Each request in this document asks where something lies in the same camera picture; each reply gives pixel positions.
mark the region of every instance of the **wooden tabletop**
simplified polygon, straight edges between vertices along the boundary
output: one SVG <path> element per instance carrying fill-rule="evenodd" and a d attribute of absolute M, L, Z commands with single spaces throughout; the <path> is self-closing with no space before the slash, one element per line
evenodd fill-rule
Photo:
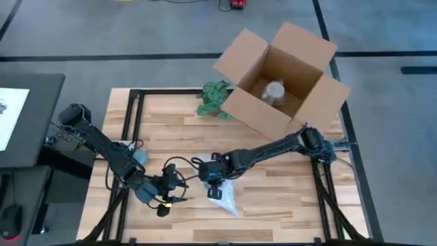
<path fill-rule="evenodd" d="M 103 133 L 120 140 L 130 89 L 113 89 Z M 172 156 L 188 159 L 200 154 L 254 148 L 269 141 L 237 120 L 199 117 L 195 110 L 201 101 L 193 94 L 146 95 L 139 138 L 149 155 L 148 175 L 161 174 L 164 162 Z M 327 139 L 341 139 L 337 118 L 325 133 Z M 339 158 L 350 161 L 346 153 Z M 174 161 L 185 177 L 195 174 L 183 161 Z M 109 194 L 104 187 L 107 163 L 96 161 L 89 184 L 77 238 L 85 237 L 107 209 Z M 367 236 L 354 174 L 341 161 L 332 164 L 332 173 L 341 210 Z M 139 243 L 263 242 L 299 243 L 323 238 L 311 162 L 300 154 L 283 154 L 258 163 L 234 181 L 238 217 L 213 204 L 198 179 L 188 181 L 187 202 L 173 205 L 167 217 L 142 204 L 131 192 L 126 213 L 123 241 L 135 237 Z M 111 238 L 118 215 L 114 216 Z M 330 215 L 331 232 L 335 235 Z"/>

